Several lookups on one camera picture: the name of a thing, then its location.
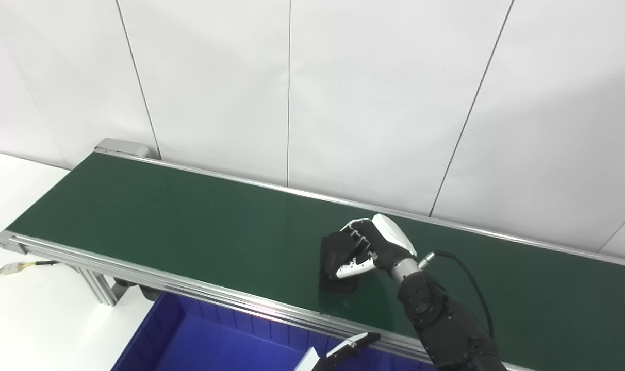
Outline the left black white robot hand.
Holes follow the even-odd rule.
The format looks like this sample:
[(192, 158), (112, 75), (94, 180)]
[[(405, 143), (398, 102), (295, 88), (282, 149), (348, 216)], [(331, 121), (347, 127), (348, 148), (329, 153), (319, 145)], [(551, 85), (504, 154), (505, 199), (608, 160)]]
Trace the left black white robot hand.
[(381, 339), (379, 332), (363, 332), (349, 336), (320, 356), (314, 347), (308, 348), (294, 370), (335, 370), (346, 359), (356, 357), (360, 348), (365, 348)]

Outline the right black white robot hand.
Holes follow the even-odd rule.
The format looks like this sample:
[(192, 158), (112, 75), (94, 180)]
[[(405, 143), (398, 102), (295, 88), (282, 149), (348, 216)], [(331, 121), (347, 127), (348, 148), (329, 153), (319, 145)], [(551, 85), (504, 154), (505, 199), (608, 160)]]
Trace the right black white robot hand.
[(402, 283), (421, 272), (418, 253), (400, 226), (384, 214), (349, 221), (322, 239), (321, 275), (346, 280), (382, 270)]

